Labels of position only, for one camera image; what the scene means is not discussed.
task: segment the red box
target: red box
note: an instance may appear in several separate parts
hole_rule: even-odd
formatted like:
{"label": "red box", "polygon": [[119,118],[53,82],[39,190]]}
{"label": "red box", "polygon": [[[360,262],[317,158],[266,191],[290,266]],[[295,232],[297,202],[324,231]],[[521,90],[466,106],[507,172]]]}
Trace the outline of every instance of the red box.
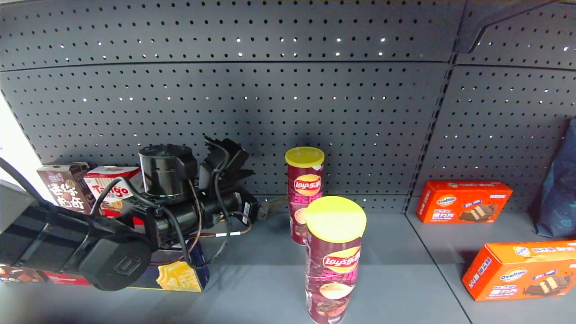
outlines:
{"label": "red box", "polygon": [[0,265],[0,282],[45,282],[46,280],[46,276],[39,270]]}
{"label": "red box", "polygon": [[416,213],[424,223],[493,223],[511,195],[500,181],[428,181]]}
{"label": "red box", "polygon": [[[97,167],[84,176],[84,181],[94,196],[99,197],[104,188],[119,176],[128,179],[139,193],[144,191],[139,167]],[[104,198],[102,211],[108,217],[119,216],[122,212],[122,201],[128,197],[132,197],[132,193],[123,181],[119,182]]]}
{"label": "red box", "polygon": [[576,241],[488,243],[462,282],[476,301],[565,295],[576,283]]}
{"label": "red box", "polygon": [[44,271],[44,274],[48,276],[48,279],[56,285],[82,285],[91,286],[88,280],[84,279],[82,276],[75,276],[72,274],[63,273],[53,273]]}

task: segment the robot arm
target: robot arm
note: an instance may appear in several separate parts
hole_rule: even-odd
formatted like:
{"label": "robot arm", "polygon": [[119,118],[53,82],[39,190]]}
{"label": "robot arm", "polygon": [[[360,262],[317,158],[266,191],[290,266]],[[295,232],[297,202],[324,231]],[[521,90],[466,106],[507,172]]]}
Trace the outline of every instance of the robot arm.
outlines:
{"label": "robot arm", "polygon": [[[0,183],[0,263],[79,274],[106,291],[132,284],[150,264],[153,252],[176,243],[183,247],[190,266],[204,266],[191,264],[183,241],[201,230],[199,224],[212,227],[221,213],[252,224],[260,206],[254,196],[235,184],[252,174],[240,170],[248,154],[230,140],[206,138],[206,142],[211,153],[201,164],[200,178],[203,180],[204,172],[213,185],[190,188],[197,166],[189,148],[149,146],[140,151],[146,192],[126,199],[118,218],[91,217],[41,200],[29,183],[0,159],[2,168],[27,191],[34,191],[30,194],[10,183]],[[201,193],[197,201],[190,193],[194,190]],[[98,198],[96,210],[106,194],[105,190]],[[144,221],[143,231],[134,228],[133,217]]]}

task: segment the yellow lid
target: yellow lid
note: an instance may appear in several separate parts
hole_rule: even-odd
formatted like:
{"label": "yellow lid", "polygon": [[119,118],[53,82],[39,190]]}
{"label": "yellow lid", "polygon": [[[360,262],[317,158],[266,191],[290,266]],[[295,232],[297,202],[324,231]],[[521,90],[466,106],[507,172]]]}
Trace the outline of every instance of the yellow lid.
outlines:
{"label": "yellow lid", "polygon": [[309,146],[300,146],[288,150],[285,155],[286,163],[297,168],[312,168],[324,162],[324,152]]}
{"label": "yellow lid", "polygon": [[306,225],[310,233],[331,243],[346,243],[362,237],[366,213],[350,199],[326,196],[306,208]]}

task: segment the white wall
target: white wall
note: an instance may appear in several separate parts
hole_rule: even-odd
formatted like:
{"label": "white wall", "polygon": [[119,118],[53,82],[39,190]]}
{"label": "white wall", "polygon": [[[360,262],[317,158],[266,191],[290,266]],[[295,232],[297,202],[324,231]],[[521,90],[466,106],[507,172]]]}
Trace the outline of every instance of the white wall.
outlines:
{"label": "white wall", "polygon": [[[0,156],[8,161],[18,172],[38,190],[44,199],[54,202],[52,195],[36,173],[41,166],[40,160],[32,150],[26,136],[10,111],[8,104],[0,96]],[[0,169],[0,179],[16,183],[4,170]]]}

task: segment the pegboard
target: pegboard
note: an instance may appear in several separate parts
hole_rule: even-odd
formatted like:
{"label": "pegboard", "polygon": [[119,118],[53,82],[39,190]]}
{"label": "pegboard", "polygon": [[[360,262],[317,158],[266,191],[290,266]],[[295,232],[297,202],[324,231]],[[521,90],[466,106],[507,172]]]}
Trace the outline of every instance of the pegboard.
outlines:
{"label": "pegboard", "polygon": [[166,63],[0,74],[40,160],[138,163],[141,147],[229,137],[250,154],[255,194],[286,191],[284,153],[327,155],[331,194],[406,195],[447,63]]}
{"label": "pegboard", "polygon": [[576,115],[576,72],[456,66],[415,194],[427,180],[500,179],[538,195]]}
{"label": "pegboard", "polygon": [[[357,202],[366,213],[402,213],[408,204],[409,198],[402,195],[344,195],[348,199]],[[258,195],[260,201],[277,199],[277,195]],[[274,211],[288,213],[288,201],[274,207]]]}
{"label": "pegboard", "polygon": [[[490,5],[482,2],[467,5],[463,25],[473,24],[485,14],[482,6]],[[552,3],[488,27],[476,48],[470,54],[460,53],[456,63],[574,70],[574,32],[576,6]]]}
{"label": "pegboard", "polygon": [[110,63],[445,61],[464,1],[34,1],[6,5],[3,70]]}

